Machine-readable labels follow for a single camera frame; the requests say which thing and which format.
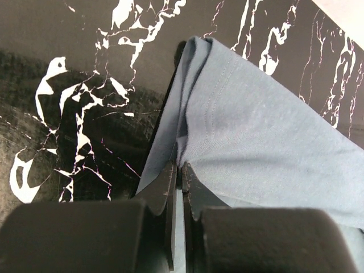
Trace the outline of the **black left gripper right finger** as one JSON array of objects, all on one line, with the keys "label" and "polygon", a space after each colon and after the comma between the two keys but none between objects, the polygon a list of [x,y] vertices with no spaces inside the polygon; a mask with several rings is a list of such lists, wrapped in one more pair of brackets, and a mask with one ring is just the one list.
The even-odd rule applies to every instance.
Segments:
[{"label": "black left gripper right finger", "polygon": [[181,171],[187,272],[358,272],[338,225],[317,209],[232,208]]}]

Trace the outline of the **slate blue t shirt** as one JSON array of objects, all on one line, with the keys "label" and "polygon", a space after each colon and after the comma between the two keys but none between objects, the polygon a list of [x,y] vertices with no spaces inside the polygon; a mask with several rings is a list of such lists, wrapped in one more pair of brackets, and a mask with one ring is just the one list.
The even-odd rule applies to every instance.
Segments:
[{"label": "slate blue t shirt", "polygon": [[325,211],[363,271],[363,149],[215,39],[183,44],[138,189],[170,160],[230,206]]}]

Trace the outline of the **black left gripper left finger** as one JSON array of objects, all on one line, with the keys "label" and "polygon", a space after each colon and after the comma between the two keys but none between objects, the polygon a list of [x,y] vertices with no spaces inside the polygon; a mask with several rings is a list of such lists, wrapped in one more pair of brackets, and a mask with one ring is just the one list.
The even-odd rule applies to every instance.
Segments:
[{"label": "black left gripper left finger", "polygon": [[177,166],[129,200],[32,203],[1,227],[2,272],[170,272]]}]

